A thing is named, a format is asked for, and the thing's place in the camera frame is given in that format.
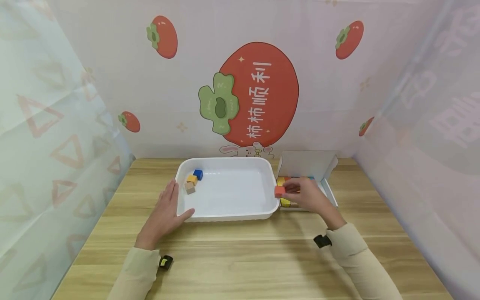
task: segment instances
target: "wooden tabletop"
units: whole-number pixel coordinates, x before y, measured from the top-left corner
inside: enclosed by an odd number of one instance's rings
[[[53,300],[106,299],[136,234],[181,162],[132,164]],[[356,225],[404,299],[451,299],[355,161],[341,159],[329,183],[343,216]],[[185,224],[161,242],[161,253],[175,262],[168,272],[159,271],[147,299],[357,299],[329,249],[313,243],[324,233],[324,222],[308,212]]]

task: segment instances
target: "hand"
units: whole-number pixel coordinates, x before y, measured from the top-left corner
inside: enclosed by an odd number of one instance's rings
[[[292,178],[283,184],[286,193],[282,198],[298,203],[300,207],[319,214],[330,230],[346,224],[340,212],[318,187],[317,182],[307,177]]]
[[[191,208],[177,216],[179,185],[172,179],[165,190],[160,193],[152,213],[137,235],[135,248],[153,250],[157,242],[171,233],[190,218],[195,209]]]

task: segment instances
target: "rabbit illustration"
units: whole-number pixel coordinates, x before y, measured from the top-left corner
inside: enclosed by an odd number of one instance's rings
[[[272,147],[263,147],[259,142],[254,142],[253,146],[238,147],[237,145],[228,145],[220,147],[221,153],[236,152],[232,156],[246,156],[246,157],[263,157],[267,159],[274,158],[273,154],[270,154]]]

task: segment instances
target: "beige sleeve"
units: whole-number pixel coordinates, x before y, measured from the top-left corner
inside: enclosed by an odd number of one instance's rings
[[[402,296],[392,279],[353,224],[327,230],[332,241],[330,250],[346,271],[364,300],[401,300]]]
[[[158,250],[131,248],[107,300],[144,300],[156,280]]]

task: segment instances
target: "finger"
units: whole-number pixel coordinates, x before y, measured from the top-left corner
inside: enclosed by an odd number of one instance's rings
[[[300,194],[286,193],[282,195],[282,198],[298,203],[300,199]]]
[[[173,192],[172,192],[172,197],[170,199],[173,207],[175,207],[175,212],[177,211],[177,206],[179,202],[179,184],[175,183],[173,186]]]
[[[185,222],[186,220],[190,219],[190,217],[193,216],[194,213],[195,213],[195,208],[191,208],[186,212],[184,212],[183,214],[181,214],[180,216],[178,216],[177,220],[179,222],[179,225]]]
[[[303,181],[303,178],[297,177],[297,178],[290,178],[289,180],[285,181],[283,183],[284,187],[287,186],[300,186],[301,182]]]
[[[173,192],[173,187],[175,185],[175,180],[172,179],[167,187],[165,188],[165,190],[163,191],[163,196],[162,196],[162,200],[164,201],[170,201],[170,198],[172,197],[172,192]]]
[[[298,192],[300,191],[300,186],[288,186],[285,188],[285,190],[287,191],[287,193]]]
[[[157,207],[157,206],[160,205],[160,202],[161,202],[161,200],[162,200],[162,195],[163,195],[163,191],[160,193],[160,195],[158,195],[158,200],[157,200],[157,202],[156,202],[156,204],[155,204],[155,207]]]

